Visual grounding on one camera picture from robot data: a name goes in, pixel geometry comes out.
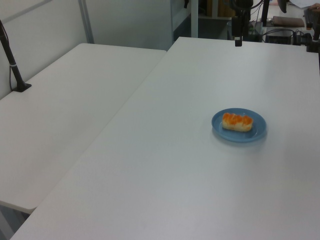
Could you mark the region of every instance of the plate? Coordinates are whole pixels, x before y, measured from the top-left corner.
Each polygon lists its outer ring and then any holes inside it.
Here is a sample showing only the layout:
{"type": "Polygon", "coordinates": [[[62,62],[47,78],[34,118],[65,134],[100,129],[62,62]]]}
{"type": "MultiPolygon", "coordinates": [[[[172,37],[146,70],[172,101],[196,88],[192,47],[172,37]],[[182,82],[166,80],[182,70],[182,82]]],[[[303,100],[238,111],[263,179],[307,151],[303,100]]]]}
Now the plate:
{"type": "Polygon", "coordinates": [[[222,138],[237,143],[248,143],[263,138],[267,133],[267,123],[258,113],[244,108],[228,108],[217,112],[212,118],[213,130],[222,138]],[[253,119],[250,131],[234,131],[222,127],[222,117],[225,113],[247,115],[253,119]]]}

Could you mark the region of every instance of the orange topping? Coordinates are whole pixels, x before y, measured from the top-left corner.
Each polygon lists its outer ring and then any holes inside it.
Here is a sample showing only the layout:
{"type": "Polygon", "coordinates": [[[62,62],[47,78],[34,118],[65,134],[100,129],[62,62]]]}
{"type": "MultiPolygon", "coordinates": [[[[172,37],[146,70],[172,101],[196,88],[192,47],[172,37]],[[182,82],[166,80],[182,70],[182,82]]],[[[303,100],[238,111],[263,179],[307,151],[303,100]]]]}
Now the orange topping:
{"type": "Polygon", "coordinates": [[[226,121],[230,125],[236,125],[239,123],[242,123],[243,125],[249,125],[253,123],[253,119],[247,115],[241,116],[234,113],[230,114],[228,112],[223,114],[222,120],[226,121]]]}

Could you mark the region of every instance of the black mounting pole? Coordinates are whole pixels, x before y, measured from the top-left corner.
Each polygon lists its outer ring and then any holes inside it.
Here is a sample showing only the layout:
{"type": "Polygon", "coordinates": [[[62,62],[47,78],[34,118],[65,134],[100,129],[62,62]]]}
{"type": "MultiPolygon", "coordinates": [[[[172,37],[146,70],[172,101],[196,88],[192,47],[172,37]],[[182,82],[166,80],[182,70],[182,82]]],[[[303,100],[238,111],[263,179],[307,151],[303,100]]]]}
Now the black mounting pole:
{"type": "Polygon", "coordinates": [[[263,7],[262,7],[262,15],[261,15],[261,22],[263,27],[265,27],[267,24],[268,10],[269,10],[269,0],[264,0],[263,7]]]}
{"type": "Polygon", "coordinates": [[[0,20],[0,41],[2,43],[4,52],[6,54],[6,57],[8,58],[10,67],[12,69],[12,72],[13,72],[15,80],[16,80],[16,88],[14,88],[13,91],[22,93],[26,89],[30,88],[31,84],[25,83],[21,78],[18,66],[16,64],[16,60],[14,58],[14,55],[12,54],[12,51],[9,46],[9,41],[8,41],[7,36],[5,34],[5,27],[3,26],[1,20],[0,20]]]}

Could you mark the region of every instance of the bread roll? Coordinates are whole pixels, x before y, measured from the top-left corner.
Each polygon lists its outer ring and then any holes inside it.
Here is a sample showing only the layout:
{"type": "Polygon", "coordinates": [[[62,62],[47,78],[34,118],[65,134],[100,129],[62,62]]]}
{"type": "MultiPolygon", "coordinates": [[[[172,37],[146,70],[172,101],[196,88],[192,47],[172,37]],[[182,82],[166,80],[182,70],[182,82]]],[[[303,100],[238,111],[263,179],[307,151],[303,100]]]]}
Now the bread roll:
{"type": "Polygon", "coordinates": [[[222,117],[222,127],[224,129],[239,131],[239,132],[248,132],[252,128],[252,123],[254,120],[245,115],[236,115],[234,113],[226,112],[222,117]]]}

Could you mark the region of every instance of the white wall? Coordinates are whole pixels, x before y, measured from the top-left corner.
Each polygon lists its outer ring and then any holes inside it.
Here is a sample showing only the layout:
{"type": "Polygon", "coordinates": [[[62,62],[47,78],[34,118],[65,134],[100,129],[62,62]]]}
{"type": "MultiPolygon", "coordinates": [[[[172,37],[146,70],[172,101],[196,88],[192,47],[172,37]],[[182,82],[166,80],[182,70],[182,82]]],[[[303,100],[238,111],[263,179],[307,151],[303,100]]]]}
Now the white wall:
{"type": "Polygon", "coordinates": [[[86,5],[96,44],[168,50],[173,43],[171,0],[87,0],[86,5]]]}
{"type": "MultiPolygon", "coordinates": [[[[52,0],[5,23],[4,28],[24,81],[87,42],[78,0],[52,0]]],[[[0,99],[8,93],[9,63],[0,45],[0,99]]]]}
{"type": "Polygon", "coordinates": [[[176,30],[177,27],[189,16],[191,13],[191,1],[187,8],[184,8],[185,0],[172,0],[172,26],[173,30],[176,30]]]}

